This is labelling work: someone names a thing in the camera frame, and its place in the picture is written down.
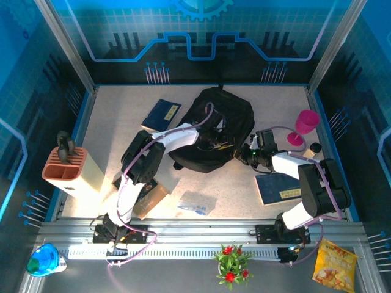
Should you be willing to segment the black student backpack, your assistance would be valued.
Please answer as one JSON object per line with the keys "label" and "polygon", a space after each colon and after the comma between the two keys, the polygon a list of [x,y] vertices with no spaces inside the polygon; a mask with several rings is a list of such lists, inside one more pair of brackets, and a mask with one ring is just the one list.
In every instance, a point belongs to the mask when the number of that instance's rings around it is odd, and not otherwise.
{"label": "black student backpack", "polygon": [[240,149],[253,130],[255,121],[251,103],[219,87],[202,90],[179,124],[200,123],[210,111],[206,105],[209,102],[213,103],[213,114],[207,122],[197,128],[199,135],[213,129],[216,112],[219,112],[225,115],[227,120],[226,127],[223,129],[224,137],[229,137],[232,144],[230,148],[222,151],[206,152],[197,149],[198,139],[193,145],[171,151],[169,156],[174,160],[175,170],[186,168],[195,172],[209,173],[221,168],[233,159],[235,151]]}

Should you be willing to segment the large blue book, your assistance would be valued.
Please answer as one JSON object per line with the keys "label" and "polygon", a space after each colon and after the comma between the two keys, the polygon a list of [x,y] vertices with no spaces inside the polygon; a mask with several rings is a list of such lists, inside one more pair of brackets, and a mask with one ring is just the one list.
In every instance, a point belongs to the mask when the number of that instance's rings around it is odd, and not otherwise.
{"label": "large blue book", "polygon": [[257,175],[255,182],[263,206],[301,199],[299,180],[286,174]]}

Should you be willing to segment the small blue book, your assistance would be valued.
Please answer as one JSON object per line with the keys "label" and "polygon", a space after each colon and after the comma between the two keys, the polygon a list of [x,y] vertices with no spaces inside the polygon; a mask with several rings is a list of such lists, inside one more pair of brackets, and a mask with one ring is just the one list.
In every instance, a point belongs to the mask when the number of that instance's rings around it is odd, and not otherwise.
{"label": "small blue book", "polygon": [[153,109],[141,123],[141,127],[154,132],[166,131],[174,119],[181,104],[159,99]]}

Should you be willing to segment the clear plastic pencil case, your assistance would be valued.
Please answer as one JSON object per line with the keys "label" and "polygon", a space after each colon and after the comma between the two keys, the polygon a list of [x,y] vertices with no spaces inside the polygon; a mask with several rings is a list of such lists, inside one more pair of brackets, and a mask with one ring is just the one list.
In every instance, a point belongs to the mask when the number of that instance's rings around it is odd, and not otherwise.
{"label": "clear plastic pencil case", "polygon": [[177,201],[177,208],[207,216],[216,207],[217,199],[197,192],[186,191]]}

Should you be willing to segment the brown cover book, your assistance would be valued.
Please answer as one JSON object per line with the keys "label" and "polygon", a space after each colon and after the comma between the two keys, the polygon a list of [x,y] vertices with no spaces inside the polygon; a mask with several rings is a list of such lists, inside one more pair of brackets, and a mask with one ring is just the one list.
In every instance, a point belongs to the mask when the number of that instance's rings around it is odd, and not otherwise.
{"label": "brown cover book", "polygon": [[116,225],[128,223],[132,217],[143,220],[147,214],[163,200],[169,192],[154,178],[145,184],[133,185],[121,183],[122,177],[116,178],[112,185],[118,191],[118,199],[113,211],[108,213],[109,219]]}

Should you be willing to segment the yellow chips bag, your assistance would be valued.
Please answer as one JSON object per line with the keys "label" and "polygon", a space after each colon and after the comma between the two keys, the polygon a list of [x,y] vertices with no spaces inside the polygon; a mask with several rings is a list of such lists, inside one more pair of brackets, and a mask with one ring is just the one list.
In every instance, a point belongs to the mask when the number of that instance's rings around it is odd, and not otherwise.
{"label": "yellow chips bag", "polygon": [[312,280],[332,289],[355,293],[354,280],[358,258],[356,254],[322,239]]}

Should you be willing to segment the small bottle with black cap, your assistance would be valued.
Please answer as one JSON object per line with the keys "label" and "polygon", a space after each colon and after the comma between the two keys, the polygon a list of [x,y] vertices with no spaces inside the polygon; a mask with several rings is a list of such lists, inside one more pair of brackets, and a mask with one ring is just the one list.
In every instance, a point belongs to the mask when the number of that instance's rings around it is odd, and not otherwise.
{"label": "small bottle with black cap", "polygon": [[308,149],[302,154],[305,158],[314,158],[320,151],[322,150],[322,146],[320,143],[314,142],[312,143]]}

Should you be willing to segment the pink plastic goblet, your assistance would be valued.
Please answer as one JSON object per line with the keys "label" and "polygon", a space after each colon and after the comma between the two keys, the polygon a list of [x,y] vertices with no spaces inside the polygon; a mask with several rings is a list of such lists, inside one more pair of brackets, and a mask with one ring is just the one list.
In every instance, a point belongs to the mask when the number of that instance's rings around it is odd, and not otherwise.
{"label": "pink plastic goblet", "polygon": [[298,115],[294,131],[287,135],[288,142],[295,146],[301,146],[304,143],[303,135],[312,132],[320,123],[320,116],[313,110],[303,110]]}

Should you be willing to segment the black control box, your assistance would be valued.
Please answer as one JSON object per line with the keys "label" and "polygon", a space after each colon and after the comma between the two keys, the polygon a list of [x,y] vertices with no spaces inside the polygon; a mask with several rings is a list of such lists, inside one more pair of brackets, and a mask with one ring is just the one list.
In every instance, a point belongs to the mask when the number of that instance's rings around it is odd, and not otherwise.
{"label": "black control box", "polygon": [[128,249],[126,245],[116,245],[113,242],[108,243],[106,250],[106,259],[107,260],[122,260],[128,257]]}
{"label": "black control box", "polygon": [[278,258],[280,263],[285,264],[289,262],[296,262],[299,256],[299,248],[288,248],[288,247],[279,247],[277,249]]}

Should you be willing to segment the potted plant with red flowers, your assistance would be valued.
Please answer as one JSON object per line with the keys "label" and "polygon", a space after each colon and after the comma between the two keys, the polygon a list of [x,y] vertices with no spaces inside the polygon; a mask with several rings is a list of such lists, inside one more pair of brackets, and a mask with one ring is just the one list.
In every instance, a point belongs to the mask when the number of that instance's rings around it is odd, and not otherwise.
{"label": "potted plant with red flowers", "polygon": [[247,286],[254,276],[248,269],[248,263],[253,257],[254,254],[244,251],[242,245],[221,245],[221,249],[213,256],[217,262],[216,277],[220,279],[219,284],[225,285],[230,291],[234,284]]}

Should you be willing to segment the beige knife block orange top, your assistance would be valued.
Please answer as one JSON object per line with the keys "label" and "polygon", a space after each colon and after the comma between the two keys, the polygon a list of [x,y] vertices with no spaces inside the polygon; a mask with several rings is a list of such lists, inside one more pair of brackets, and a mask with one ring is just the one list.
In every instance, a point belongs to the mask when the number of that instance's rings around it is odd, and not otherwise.
{"label": "beige knife block orange top", "polygon": [[42,178],[77,199],[98,196],[104,173],[83,147],[76,147],[76,156],[70,156],[64,164],[58,156],[58,147],[53,148],[42,170]]}

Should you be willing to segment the blue green plastic toy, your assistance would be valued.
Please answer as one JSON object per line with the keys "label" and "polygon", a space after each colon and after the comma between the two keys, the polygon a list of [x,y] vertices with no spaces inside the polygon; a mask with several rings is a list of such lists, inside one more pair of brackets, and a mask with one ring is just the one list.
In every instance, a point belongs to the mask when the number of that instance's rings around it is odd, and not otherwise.
{"label": "blue green plastic toy", "polygon": [[46,277],[63,272],[66,268],[66,259],[51,243],[43,244],[36,249],[26,264],[26,272],[33,277]]}

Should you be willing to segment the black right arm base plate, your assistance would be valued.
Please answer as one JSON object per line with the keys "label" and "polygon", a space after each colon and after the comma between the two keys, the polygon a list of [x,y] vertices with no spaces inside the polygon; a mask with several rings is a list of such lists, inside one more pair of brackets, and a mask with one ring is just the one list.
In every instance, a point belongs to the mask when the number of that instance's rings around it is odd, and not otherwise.
{"label": "black right arm base plate", "polygon": [[256,225],[257,244],[305,244],[311,243],[308,229],[278,230],[275,225]]}

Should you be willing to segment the aluminium table rail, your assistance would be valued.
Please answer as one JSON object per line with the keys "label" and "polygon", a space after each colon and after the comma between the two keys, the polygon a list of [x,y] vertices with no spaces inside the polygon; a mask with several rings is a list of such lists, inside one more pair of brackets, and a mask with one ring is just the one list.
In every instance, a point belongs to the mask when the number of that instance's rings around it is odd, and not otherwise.
{"label": "aluminium table rail", "polygon": [[[91,219],[61,218],[44,223],[39,229],[37,240],[57,245],[81,244],[92,241]],[[165,245],[217,245],[256,244],[257,225],[274,226],[274,219],[146,219],[133,220],[132,225],[146,225],[155,232],[158,244]],[[359,222],[323,221],[322,227],[309,227],[313,245],[324,231],[324,238],[341,246],[355,246],[368,242],[364,226]]]}

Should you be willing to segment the aluminium frame post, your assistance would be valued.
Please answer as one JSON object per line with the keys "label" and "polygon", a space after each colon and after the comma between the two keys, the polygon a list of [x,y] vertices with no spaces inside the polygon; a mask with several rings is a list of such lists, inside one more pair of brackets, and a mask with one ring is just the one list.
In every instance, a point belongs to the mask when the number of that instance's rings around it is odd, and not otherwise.
{"label": "aluminium frame post", "polygon": [[96,94],[97,87],[51,1],[34,0],[34,2],[43,15],[56,40],[60,44],[60,47],[66,57],[70,61],[73,69],[76,71],[76,74],[80,78],[83,86],[91,95]]}
{"label": "aluminium frame post", "polygon": [[309,86],[307,87],[307,97],[313,96],[315,90],[320,85],[329,67],[337,56],[340,48],[345,43],[351,29],[360,16],[368,0],[352,0],[343,18],[341,19],[335,33],[333,34],[322,58],[320,59]]}

